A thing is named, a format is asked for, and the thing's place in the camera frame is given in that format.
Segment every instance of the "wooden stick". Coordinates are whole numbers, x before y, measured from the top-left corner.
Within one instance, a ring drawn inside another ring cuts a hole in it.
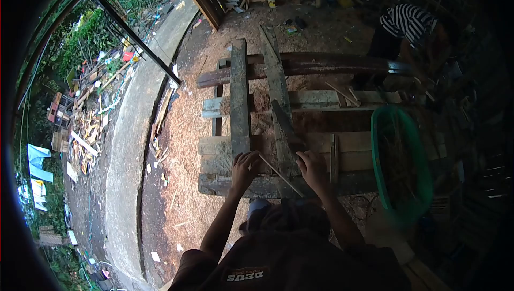
[[[334,87],[333,85],[331,85],[330,83],[328,82],[325,82],[327,84],[327,86],[329,86],[330,88],[336,90],[338,93],[340,93],[343,97],[345,97],[346,99],[348,99],[348,101],[350,101],[351,103],[353,103],[354,105],[356,105],[357,107],[360,107],[360,102],[358,101],[355,101],[353,98],[351,98],[349,95],[345,95],[343,92],[341,92],[339,89],[337,89],[336,87]]]
[[[281,63],[281,61],[279,60],[279,57],[277,56],[277,54],[275,53],[275,50],[273,50],[273,46],[271,45],[271,42],[269,41],[268,39],[268,36],[266,35],[266,33],[264,32],[264,29],[262,28],[262,26],[259,25],[259,30],[260,30],[260,33],[261,35],[263,36],[264,38],[264,42],[266,42],[266,45],[268,46],[268,51],[271,51],[273,53],[273,57],[279,62]]]
[[[289,185],[289,186],[293,189],[293,191],[297,192],[297,194],[298,194],[301,198],[304,198],[304,197],[305,197],[305,195],[303,195],[303,193],[302,193],[302,192],[300,192],[296,187],[294,187],[294,185],[293,185],[293,184],[291,184],[291,182],[290,182],[289,180],[287,180],[285,176],[283,176],[283,175],[282,175],[278,170],[276,170],[276,169],[275,169],[275,167],[273,167],[273,166],[269,163],[269,161],[267,161],[267,160],[266,160],[266,158],[264,158],[264,156],[263,156],[260,152],[259,152],[259,157],[260,157],[260,158],[261,158],[261,159],[262,159],[262,160],[263,160],[263,161],[264,161],[264,162],[265,162],[265,163],[266,163],[266,164],[267,164],[267,165],[268,165],[268,166],[269,166],[269,167],[270,167],[270,168],[271,168],[275,173],[277,173],[277,175],[279,175],[279,176],[280,176],[280,178],[281,178],[281,179],[283,179],[283,180],[286,182],[286,184],[287,184],[287,185]]]

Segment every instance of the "red object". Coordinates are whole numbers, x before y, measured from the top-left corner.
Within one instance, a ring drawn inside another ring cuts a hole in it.
[[[133,56],[134,56],[133,52],[125,52],[123,54],[123,61],[130,61],[130,59],[132,59]]]

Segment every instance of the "metal pole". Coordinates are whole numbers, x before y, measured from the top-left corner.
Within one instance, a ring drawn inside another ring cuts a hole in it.
[[[150,50],[146,44],[132,31],[132,29],[123,21],[121,17],[119,17],[118,13],[114,10],[111,4],[107,0],[96,0],[106,11],[106,13],[116,22],[116,24],[121,27],[122,30],[125,31],[126,34],[130,37],[130,39],[137,44],[143,51],[150,56],[150,58],[157,63],[159,68],[161,68],[164,73],[170,77],[178,87],[182,84],[182,81],[173,73],[173,71],[158,57],[155,55],[152,50]]]

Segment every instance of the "yellow object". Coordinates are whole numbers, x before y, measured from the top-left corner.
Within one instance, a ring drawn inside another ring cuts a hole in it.
[[[275,4],[276,0],[267,0],[267,1],[268,1],[268,5],[270,8],[274,9],[277,7],[277,5]]]
[[[345,9],[352,8],[355,6],[355,3],[353,3],[352,0],[337,0],[337,3],[339,3]]]

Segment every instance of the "striped shirt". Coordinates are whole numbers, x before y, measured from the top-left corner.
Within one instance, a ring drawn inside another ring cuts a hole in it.
[[[380,25],[395,37],[406,37],[412,47],[425,34],[434,30],[437,19],[422,8],[412,4],[400,4],[387,10],[380,17]]]

